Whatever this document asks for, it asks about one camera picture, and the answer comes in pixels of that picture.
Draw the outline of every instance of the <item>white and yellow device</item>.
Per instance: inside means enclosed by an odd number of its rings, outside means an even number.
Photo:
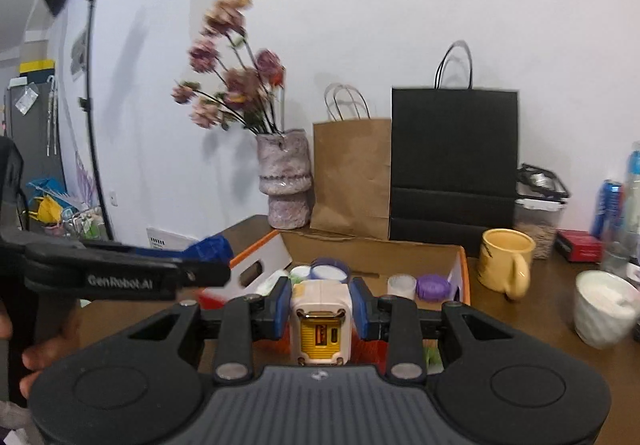
[[[291,357],[300,365],[342,365],[351,355],[351,295],[339,281],[294,285],[289,315]]]

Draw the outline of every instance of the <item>yellow bag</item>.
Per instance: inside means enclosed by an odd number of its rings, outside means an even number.
[[[40,201],[40,204],[37,212],[29,211],[30,218],[37,219],[46,225],[60,222],[60,219],[62,219],[62,206],[55,199],[51,196],[44,196],[34,198],[34,200]]]

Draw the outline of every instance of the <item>brown table top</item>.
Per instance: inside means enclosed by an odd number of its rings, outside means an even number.
[[[264,216],[246,219],[223,232],[238,253],[268,233]],[[469,259],[471,302],[483,312],[533,335],[595,367],[609,382],[612,407],[598,445],[640,443],[640,343],[631,336],[611,349],[599,350],[583,343],[572,329],[575,276],[594,265],[571,265],[557,253],[536,261],[531,286],[524,299],[512,302],[488,290],[476,278],[476,259]],[[184,297],[193,296],[187,291]],[[116,333],[171,305],[166,302],[96,301],[82,309],[83,345]],[[203,356],[210,362],[211,346]]]

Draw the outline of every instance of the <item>mug handle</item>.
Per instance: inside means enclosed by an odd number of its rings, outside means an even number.
[[[507,297],[511,300],[517,300],[524,297],[524,294],[529,289],[529,283],[531,281],[531,274],[529,272],[529,265],[524,257],[519,253],[513,254],[513,278],[507,285]]]

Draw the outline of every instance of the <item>clear bottle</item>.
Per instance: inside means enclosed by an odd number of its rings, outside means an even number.
[[[640,142],[636,141],[629,156],[624,200],[618,219],[605,227],[604,249],[600,268],[626,279],[626,265],[638,253],[640,232]]]

